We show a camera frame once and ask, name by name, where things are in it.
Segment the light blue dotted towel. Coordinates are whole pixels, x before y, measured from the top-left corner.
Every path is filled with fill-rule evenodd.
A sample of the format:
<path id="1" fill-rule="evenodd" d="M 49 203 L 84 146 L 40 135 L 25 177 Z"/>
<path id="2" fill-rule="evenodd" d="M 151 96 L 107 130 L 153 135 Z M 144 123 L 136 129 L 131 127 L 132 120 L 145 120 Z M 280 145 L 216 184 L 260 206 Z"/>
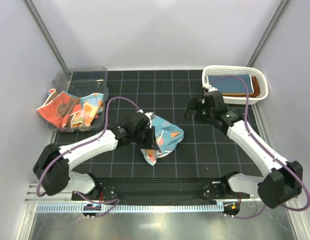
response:
<path id="1" fill-rule="evenodd" d="M 155 127 L 158 150 L 141 149 L 145 161 L 151 166 L 156 164 L 157 159 L 173 152 L 184 139 L 183 129 L 157 115 L 152 120 L 152 126 Z"/>

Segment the yellow and blue towel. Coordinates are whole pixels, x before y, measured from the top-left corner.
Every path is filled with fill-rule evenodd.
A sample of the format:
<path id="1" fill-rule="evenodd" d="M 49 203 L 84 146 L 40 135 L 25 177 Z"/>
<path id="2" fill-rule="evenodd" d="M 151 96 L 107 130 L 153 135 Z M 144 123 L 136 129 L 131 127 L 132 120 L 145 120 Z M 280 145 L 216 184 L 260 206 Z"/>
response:
<path id="1" fill-rule="evenodd" d="M 245 84 L 247 85 L 247 89 L 249 94 L 254 93 L 252 77 L 249 74 L 243 75 L 234 75 L 235 77 L 241 78 Z M 223 75 L 209 75 L 208 82 L 214 87 L 217 88 L 221 93 L 226 95 L 231 94 L 244 94 L 246 95 L 246 88 L 242 81 L 233 78 L 230 75 L 225 75 L 223 79 L 221 79 Z"/>

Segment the brown towel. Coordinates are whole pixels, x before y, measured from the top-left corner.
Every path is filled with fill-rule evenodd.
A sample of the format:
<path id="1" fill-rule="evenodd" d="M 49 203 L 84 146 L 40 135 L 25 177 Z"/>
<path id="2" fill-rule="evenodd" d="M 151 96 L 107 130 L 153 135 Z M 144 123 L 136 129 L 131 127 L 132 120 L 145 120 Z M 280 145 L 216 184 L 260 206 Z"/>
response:
<path id="1" fill-rule="evenodd" d="M 260 88 L 255 76 L 239 75 L 239 78 L 243 79 L 248 87 L 249 97 L 256 98 L 260 94 Z M 218 89 L 226 97 L 246 97 L 245 87 L 241 81 L 234 78 L 226 78 L 219 84 Z"/>

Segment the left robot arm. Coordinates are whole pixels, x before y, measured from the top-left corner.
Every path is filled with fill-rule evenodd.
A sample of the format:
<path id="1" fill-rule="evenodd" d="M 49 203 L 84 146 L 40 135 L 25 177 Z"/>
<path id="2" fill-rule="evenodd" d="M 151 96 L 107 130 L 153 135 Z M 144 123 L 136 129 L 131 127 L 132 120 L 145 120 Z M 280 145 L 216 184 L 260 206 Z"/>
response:
<path id="1" fill-rule="evenodd" d="M 37 195 L 54 196 L 63 190 L 77 193 L 81 198 L 97 200 L 102 185 L 91 173 L 78 173 L 73 169 L 81 163 L 106 152 L 135 143 L 142 149 L 157 150 L 154 114 L 138 111 L 122 123 L 82 141 L 57 147 L 49 144 L 42 151 L 33 172 L 38 178 Z"/>

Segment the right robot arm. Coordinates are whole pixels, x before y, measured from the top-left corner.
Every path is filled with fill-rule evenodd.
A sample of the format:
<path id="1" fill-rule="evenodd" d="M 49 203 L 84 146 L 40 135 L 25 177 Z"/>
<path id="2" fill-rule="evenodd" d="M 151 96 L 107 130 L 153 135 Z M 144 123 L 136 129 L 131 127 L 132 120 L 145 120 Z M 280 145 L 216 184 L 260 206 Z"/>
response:
<path id="1" fill-rule="evenodd" d="M 303 169 L 273 150 L 244 120 L 244 113 L 228 109 L 218 91 L 205 92 L 202 98 L 190 98 L 186 120 L 211 125 L 234 141 L 258 167 L 261 176 L 230 173 L 222 178 L 220 192 L 225 198 L 237 193 L 259 197 L 269 208 L 301 194 Z"/>

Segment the black grid mat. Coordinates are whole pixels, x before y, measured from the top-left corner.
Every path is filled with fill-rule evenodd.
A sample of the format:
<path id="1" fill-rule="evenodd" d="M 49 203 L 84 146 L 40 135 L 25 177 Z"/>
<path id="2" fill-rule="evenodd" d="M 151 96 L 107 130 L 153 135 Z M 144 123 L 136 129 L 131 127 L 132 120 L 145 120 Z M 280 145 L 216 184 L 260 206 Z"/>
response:
<path id="1" fill-rule="evenodd" d="M 184 119 L 189 99 L 201 93 L 201 75 L 200 70 L 109 71 L 109 124 L 131 116 L 139 106 L 179 126 L 184 139 L 153 166 L 132 143 L 97 155 L 75 170 L 98 178 L 220 178 L 232 172 L 261 176 L 248 155 L 219 130 Z"/>

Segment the salmon pink towel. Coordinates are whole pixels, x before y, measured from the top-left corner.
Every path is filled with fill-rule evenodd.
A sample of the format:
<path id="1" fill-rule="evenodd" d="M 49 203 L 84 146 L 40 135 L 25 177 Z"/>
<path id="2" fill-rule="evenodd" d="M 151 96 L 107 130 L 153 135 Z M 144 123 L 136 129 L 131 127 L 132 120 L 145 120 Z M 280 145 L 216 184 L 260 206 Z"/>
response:
<path id="1" fill-rule="evenodd" d="M 37 108 L 39 115 L 56 128 L 69 128 L 72 118 L 82 109 L 79 97 L 65 91 L 57 92 L 55 88 L 48 90 L 46 101 Z"/>

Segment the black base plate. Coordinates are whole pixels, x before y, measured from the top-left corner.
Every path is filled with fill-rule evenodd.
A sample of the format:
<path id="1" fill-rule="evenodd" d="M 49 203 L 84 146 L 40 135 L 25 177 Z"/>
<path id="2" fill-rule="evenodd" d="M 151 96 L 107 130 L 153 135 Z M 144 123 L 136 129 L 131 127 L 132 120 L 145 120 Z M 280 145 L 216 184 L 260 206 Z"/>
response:
<path id="1" fill-rule="evenodd" d="M 222 178 L 98 178 L 95 186 L 83 194 L 90 200 L 110 200 L 112 198 L 155 200 L 159 197 L 180 199 L 248 199 L 249 194 L 232 191 Z"/>

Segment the aluminium rail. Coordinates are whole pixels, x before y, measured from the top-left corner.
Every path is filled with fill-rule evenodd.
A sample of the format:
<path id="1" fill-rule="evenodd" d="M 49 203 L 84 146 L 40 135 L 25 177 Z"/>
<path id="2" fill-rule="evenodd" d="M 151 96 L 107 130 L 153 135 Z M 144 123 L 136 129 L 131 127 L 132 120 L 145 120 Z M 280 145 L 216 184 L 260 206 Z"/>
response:
<path id="1" fill-rule="evenodd" d="M 200 199 L 209 200 L 209 201 L 220 201 L 220 202 L 229 202 L 229 201 L 261 201 L 260 198 L 254 195 L 248 195 L 245 193 L 235 193 L 232 196 L 229 197 L 223 197 L 220 194 L 215 194 L 213 190 L 204 190 L 203 193 L 199 194 Z M 26 202 L 31 201 L 42 201 L 42 202 L 65 202 L 65 201 L 83 201 L 84 199 L 81 198 L 76 192 L 72 192 L 69 190 L 61 191 L 60 193 L 48 196 L 47 194 L 39 197 L 37 196 L 37 185 L 30 184 L 28 192 L 26 194 Z"/>

